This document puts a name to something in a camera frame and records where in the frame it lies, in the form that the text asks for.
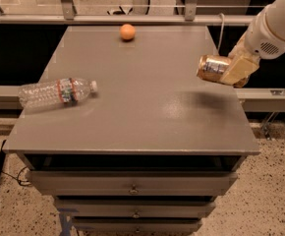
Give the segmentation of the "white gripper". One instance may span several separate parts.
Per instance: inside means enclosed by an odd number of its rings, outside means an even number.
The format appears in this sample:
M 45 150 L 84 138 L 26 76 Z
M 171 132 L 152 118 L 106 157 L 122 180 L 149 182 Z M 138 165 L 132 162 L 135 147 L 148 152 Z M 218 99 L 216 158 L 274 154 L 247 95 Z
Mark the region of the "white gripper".
M 249 25 L 233 49 L 229 58 L 235 58 L 220 78 L 220 83 L 233 86 L 259 68 L 261 59 L 275 59 L 285 53 L 285 29 L 281 13 L 274 15 L 275 9 L 266 6 Z M 246 48 L 254 55 L 241 55 Z

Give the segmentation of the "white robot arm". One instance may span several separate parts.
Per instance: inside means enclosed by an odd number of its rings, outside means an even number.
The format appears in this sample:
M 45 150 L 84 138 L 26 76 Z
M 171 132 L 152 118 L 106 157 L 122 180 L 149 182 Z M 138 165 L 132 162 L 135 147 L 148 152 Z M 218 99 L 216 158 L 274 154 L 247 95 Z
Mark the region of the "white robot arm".
M 232 61 L 220 83 L 234 85 L 254 73 L 261 59 L 276 59 L 284 53 L 285 0 L 275 0 L 254 17 L 228 54 Z

